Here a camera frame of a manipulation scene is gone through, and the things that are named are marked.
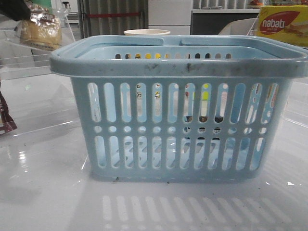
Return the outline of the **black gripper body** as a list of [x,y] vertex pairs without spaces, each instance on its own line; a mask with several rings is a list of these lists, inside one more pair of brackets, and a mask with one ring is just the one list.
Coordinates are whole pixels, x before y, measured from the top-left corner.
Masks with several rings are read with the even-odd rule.
[[15,21],[29,20],[31,16],[24,0],[0,0],[0,13]]

